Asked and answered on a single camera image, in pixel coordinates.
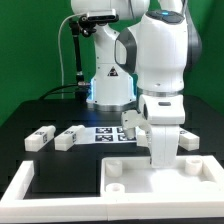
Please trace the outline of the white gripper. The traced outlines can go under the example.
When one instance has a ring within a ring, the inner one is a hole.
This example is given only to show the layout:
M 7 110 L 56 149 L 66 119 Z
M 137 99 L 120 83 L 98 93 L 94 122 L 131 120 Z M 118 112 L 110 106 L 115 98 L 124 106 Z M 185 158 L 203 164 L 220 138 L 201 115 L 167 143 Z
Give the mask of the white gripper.
M 123 131 L 128 139 L 136 136 L 139 127 L 146 134 L 147 146 L 151 155 L 153 168 L 172 167 L 176 160 L 180 127 L 170 124 L 153 124 L 142 113 L 128 110 L 121 115 Z

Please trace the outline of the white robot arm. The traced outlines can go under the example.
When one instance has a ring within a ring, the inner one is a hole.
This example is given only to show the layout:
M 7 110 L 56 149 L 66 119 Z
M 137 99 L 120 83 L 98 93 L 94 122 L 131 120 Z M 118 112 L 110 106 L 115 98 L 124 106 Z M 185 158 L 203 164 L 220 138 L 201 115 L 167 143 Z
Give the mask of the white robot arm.
M 170 167 L 175 161 L 180 125 L 185 122 L 183 73 L 201 53 L 201 40 L 188 10 L 188 0 L 71 0 L 75 13 L 98 21 L 102 13 L 115 9 L 123 18 L 132 13 L 139 23 L 124 29 L 115 42 L 115 61 L 129 74 L 137 74 L 138 101 L 135 110 L 122 113 L 128 138 L 135 129 L 145 131 L 154 168 Z

